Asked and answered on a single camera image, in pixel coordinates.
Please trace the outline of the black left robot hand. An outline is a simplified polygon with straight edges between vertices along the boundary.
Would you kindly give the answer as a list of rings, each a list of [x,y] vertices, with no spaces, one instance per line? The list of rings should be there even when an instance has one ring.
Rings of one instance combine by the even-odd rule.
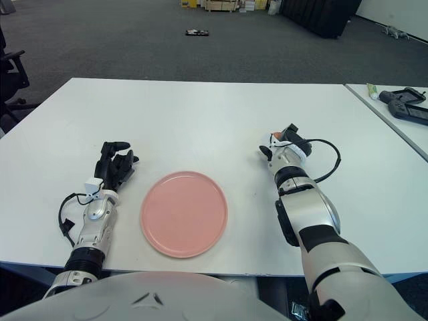
[[[134,172],[134,163],[139,158],[134,155],[128,142],[105,142],[101,149],[101,157],[96,163],[94,177],[102,179],[104,190],[118,192]]]

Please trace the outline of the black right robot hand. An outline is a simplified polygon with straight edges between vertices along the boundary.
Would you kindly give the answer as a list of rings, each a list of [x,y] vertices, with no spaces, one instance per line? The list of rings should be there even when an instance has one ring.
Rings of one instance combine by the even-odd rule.
[[[280,132],[272,132],[267,135],[259,150],[272,161],[274,156],[280,156],[285,152],[293,152],[300,162],[304,163],[312,153],[312,145],[298,134],[298,127],[290,124]]]

